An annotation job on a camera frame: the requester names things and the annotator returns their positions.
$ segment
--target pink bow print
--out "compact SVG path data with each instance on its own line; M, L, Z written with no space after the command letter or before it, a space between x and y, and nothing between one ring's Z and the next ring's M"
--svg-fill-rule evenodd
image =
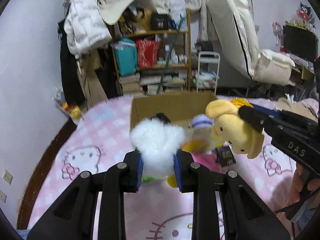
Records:
M63 179L74 180L80 172L78 167L73 167L70 163L65 163L61 169Z
M276 173L277 174L282 173L280 164L270 158L266 160L265 168L266 168L267 173L270 177L275 175Z

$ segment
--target beige pants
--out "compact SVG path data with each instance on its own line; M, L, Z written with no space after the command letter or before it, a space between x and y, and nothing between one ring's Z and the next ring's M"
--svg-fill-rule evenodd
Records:
M77 74L82 91L87 99L84 111L90 109L95 104L108 99L95 73L95 70L99 68L101 68L101 63L97 50L90 52L80 60L81 70L78 69Z

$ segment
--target white plastic bag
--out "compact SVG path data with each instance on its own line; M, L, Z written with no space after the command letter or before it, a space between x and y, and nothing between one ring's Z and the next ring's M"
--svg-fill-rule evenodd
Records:
M64 30L69 50L76 58L103 47L112 39L100 16L97 0L70 0Z
M174 21L175 25L178 27L180 23L180 17L184 18L182 22L181 31L188 30L187 23L187 10L185 0L168 0L167 7L170 10L170 18Z

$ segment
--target checkered pattern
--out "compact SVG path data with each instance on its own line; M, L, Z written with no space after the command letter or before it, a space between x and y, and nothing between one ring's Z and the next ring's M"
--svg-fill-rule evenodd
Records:
M129 138L131 102L131 97L107 100L84 115L76 131L58 152L44 181L33 207L29 229L71 183L77 175L74 172L106 171L109 167L121 162L127 152L132 151ZM270 109L275 108L269 100L252 99L250 102ZM281 152L277 152L278 157L273 162L280 163L281 167L285 164L285 167L291 167L291 169L276 170L276 172L268 170L272 168L272 165L266 167L267 160L270 163L272 158L269 152L275 151L270 147L270 142L271 138L265 134L260 156L254 160L248 160L245 155L235 155L237 164L224 168L223 172L235 170L271 210L275 210L282 207L287 199L295 163L286 155L280 156ZM97 239L100 198L101 196L98 199L95 217L94 240ZM224 239L219 196L217 196L217 203L220 237ZM177 231L182 239L191 239L192 230L188 225L192 223L192 211L192 193L181 194L178 189L169 187L165 181L144 184L138 193L125 194L127 239L160 239L162 237L162 239L173 240L175 238L173 235L176 235Z

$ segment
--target electrical socket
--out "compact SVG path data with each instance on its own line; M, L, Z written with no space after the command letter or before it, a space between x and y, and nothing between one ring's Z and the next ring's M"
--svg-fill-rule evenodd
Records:
M6 199L7 199L7 195L0 190L0 200L2 200L5 203Z
M13 176L7 170L5 170L3 179L10 185L12 182Z

